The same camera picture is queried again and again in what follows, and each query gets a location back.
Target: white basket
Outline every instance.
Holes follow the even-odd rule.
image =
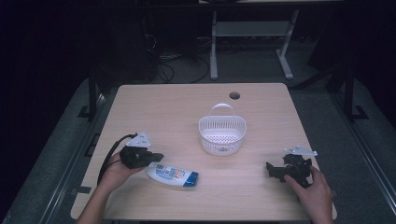
[[[244,119],[233,114],[231,116],[212,116],[218,107],[233,107],[227,104],[217,104],[212,107],[209,116],[199,120],[199,132],[204,150],[215,156],[230,156],[241,147],[247,130]]]

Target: white bottle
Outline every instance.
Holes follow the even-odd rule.
[[[198,173],[187,171],[173,166],[152,162],[146,174],[163,184],[181,187],[195,187]]]

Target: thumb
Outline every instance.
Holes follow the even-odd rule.
[[[288,183],[292,189],[294,189],[294,191],[296,192],[297,195],[300,195],[300,192],[302,192],[304,190],[303,187],[301,187],[301,185],[299,183],[297,183],[297,181],[289,176],[289,175],[285,175],[284,176],[286,183]]]

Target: person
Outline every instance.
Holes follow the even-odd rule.
[[[133,174],[145,167],[129,169],[120,162],[120,153],[113,155],[101,182],[94,190],[77,223],[101,223],[106,203],[111,192],[119,188]],[[286,182],[293,188],[301,205],[314,224],[329,224],[332,221],[332,191],[324,174],[311,166],[313,184],[304,189],[292,177],[285,175]]]

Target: wooden table top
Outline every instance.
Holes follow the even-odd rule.
[[[231,92],[238,92],[240,99],[231,99]],[[200,142],[198,121],[218,103],[231,105],[247,123],[240,150],[227,157],[207,154]],[[170,187],[140,172],[111,194],[104,218],[309,219],[292,189],[269,177],[265,169],[267,161],[283,165],[285,147],[311,148],[287,87],[278,83],[120,87],[81,184],[92,189],[89,194],[78,194],[72,218],[78,218],[91,197],[99,169],[113,144],[126,134],[143,131],[151,142],[148,150],[164,155],[162,163],[199,173],[197,186]],[[318,167],[314,157],[304,158],[311,158]]]

